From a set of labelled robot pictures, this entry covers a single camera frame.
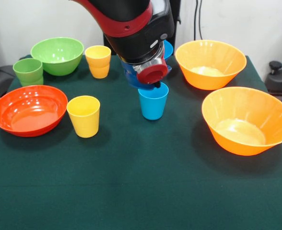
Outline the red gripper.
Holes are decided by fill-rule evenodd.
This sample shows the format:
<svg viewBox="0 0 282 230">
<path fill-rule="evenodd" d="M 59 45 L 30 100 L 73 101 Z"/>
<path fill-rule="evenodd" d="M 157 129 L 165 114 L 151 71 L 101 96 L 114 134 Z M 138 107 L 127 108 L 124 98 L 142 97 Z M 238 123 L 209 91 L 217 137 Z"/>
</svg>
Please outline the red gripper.
<svg viewBox="0 0 282 230">
<path fill-rule="evenodd" d="M 146 67 L 140 73 L 137 73 L 137 79 L 140 83 L 143 84 L 154 84 L 156 88 L 161 87 L 161 83 L 159 82 L 163 79 L 167 74 L 167 65 L 156 64 Z"/>
</svg>

